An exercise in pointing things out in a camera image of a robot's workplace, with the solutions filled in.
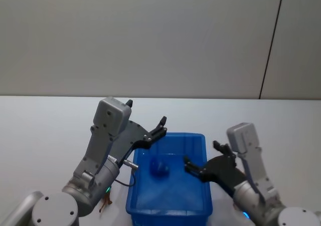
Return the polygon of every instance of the white wall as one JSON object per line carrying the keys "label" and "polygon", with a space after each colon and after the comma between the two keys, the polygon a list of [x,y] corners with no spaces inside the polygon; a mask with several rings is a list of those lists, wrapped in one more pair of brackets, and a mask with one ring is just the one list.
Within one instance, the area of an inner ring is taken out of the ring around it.
{"label": "white wall", "polygon": [[282,0],[262,98],[321,99],[321,0]]}
{"label": "white wall", "polygon": [[0,95],[257,98],[279,0],[0,0]]}

